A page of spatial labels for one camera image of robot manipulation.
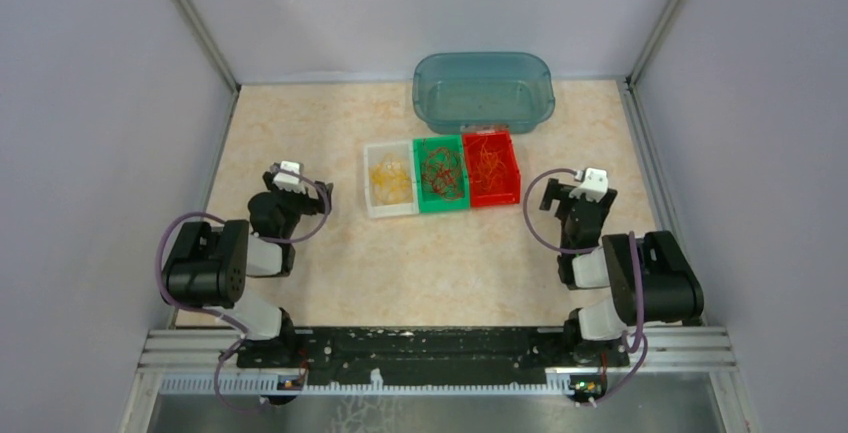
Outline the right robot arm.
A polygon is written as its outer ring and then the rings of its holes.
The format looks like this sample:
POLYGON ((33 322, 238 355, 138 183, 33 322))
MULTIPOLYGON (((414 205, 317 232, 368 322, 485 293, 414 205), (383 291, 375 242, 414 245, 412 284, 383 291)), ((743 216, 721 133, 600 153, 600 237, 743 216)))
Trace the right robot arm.
POLYGON ((692 322, 704 309, 700 282, 672 232, 603 234, 616 197, 616 190, 589 180, 567 185, 550 178, 540 202, 541 210, 552 210, 560 223, 560 282, 571 291, 610 293, 574 309, 564 323, 563 351, 576 365, 628 352, 626 329, 692 322))

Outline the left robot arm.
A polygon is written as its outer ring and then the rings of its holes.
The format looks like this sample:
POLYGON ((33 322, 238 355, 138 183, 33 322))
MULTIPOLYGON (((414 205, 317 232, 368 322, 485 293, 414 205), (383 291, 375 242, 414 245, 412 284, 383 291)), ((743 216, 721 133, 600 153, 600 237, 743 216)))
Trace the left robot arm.
POLYGON ((180 226, 162 284, 176 302, 208 311, 239 332, 233 353, 239 367, 297 367, 306 351, 289 313, 250 291, 247 281, 292 273, 295 230, 304 216, 328 218, 334 186, 285 173, 279 165, 262 179, 266 189, 248 201, 247 218, 180 226))

